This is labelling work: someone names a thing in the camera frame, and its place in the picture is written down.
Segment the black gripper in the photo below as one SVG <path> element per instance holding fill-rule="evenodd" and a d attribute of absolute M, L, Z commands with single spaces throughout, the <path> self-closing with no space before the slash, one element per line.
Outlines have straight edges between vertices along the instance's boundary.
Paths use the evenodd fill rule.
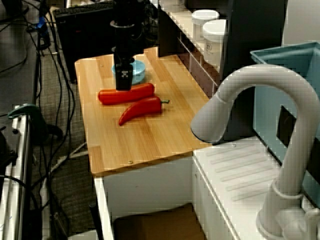
<path fill-rule="evenodd" d="M 115 80 L 117 91 L 129 91 L 133 80 L 133 62 L 135 55 L 142 54 L 145 48 L 145 36 L 141 24 L 118 25 L 110 23 L 115 30 L 115 46 L 113 59 L 115 65 Z"/>

